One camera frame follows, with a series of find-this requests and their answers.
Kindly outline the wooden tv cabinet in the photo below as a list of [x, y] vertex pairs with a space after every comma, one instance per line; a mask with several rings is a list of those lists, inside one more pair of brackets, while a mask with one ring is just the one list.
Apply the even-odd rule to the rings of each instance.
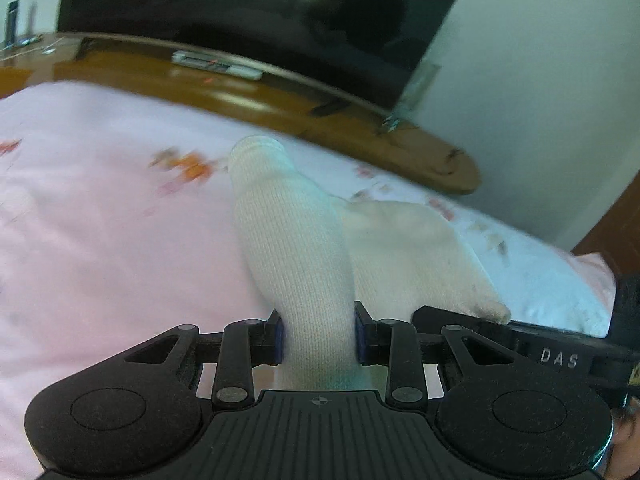
[[[368, 103], [292, 76], [265, 74], [251, 81], [180, 66], [171, 55], [181, 48], [127, 36], [49, 34], [39, 44], [1, 51], [1, 93], [10, 96], [40, 82], [92, 82], [295, 136], [439, 192], [468, 195], [482, 182], [469, 154], [408, 120], [378, 134], [386, 115]], [[336, 98], [349, 101], [349, 108], [326, 117], [307, 115]]]

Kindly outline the curved black television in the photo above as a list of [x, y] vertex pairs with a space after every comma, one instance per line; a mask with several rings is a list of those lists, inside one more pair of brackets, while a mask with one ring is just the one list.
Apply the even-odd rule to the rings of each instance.
[[389, 109], [455, 2], [61, 0], [58, 29], [226, 52]]

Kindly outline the left glass table lamp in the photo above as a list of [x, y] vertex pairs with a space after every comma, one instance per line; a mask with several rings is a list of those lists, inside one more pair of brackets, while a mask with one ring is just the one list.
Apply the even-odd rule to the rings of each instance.
[[20, 21], [21, 5], [18, 0], [9, 2], [6, 8], [6, 28], [4, 29], [4, 40], [1, 51], [13, 51], [23, 49], [33, 44], [39, 44], [43, 40], [43, 34], [35, 33], [35, 20], [37, 3], [29, 5], [26, 21], [26, 32], [23, 36], [18, 34], [18, 22]]

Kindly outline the silver set-top box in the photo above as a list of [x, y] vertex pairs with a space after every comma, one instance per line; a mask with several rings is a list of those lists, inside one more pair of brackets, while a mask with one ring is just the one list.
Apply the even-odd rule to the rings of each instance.
[[215, 58], [200, 52], [177, 50], [171, 55], [171, 62], [180, 66], [194, 68], [194, 70], [204, 70], [204, 72], [235, 76], [251, 81], [262, 79], [261, 70], [234, 64], [223, 58]]

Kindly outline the black remote control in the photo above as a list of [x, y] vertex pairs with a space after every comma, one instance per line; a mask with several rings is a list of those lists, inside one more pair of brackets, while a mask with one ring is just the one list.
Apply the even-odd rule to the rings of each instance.
[[309, 117], [326, 117], [336, 113], [341, 113], [346, 108], [349, 108], [350, 102], [336, 98], [323, 104], [317, 105], [312, 108], [307, 115]]

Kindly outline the pink floral bed sheet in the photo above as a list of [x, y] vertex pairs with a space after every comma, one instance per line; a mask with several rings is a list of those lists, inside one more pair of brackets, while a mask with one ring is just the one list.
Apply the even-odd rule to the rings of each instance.
[[[216, 332], [264, 307], [234, 232], [227, 156], [256, 128], [113, 89], [38, 84], [1, 102], [1, 474], [33, 479], [30, 400], [181, 323]], [[302, 174], [353, 203], [440, 214], [513, 317], [603, 336], [615, 296], [573, 257], [434, 191], [283, 138]]]

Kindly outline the white sock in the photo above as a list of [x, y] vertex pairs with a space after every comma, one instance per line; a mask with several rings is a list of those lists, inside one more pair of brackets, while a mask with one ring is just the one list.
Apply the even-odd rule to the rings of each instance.
[[284, 325], [277, 388], [371, 388], [357, 360], [352, 260], [329, 196], [268, 136], [236, 144], [228, 170], [245, 261]]
[[427, 206], [332, 200], [352, 259], [356, 300], [375, 318], [408, 321], [423, 306], [506, 324], [503, 303], [470, 245]]

